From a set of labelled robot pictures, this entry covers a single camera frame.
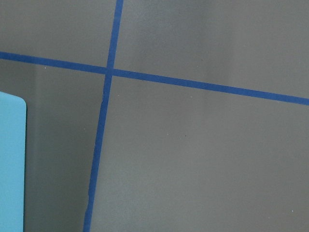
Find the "light blue plastic bin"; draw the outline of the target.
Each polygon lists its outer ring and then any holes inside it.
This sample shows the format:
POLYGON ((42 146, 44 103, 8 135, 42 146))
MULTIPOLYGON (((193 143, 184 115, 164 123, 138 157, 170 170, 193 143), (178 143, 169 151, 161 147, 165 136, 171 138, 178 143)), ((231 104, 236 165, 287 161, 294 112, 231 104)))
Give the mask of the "light blue plastic bin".
POLYGON ((0 93, 0 230, 22 232, 26 141, 25 101, 0 93))

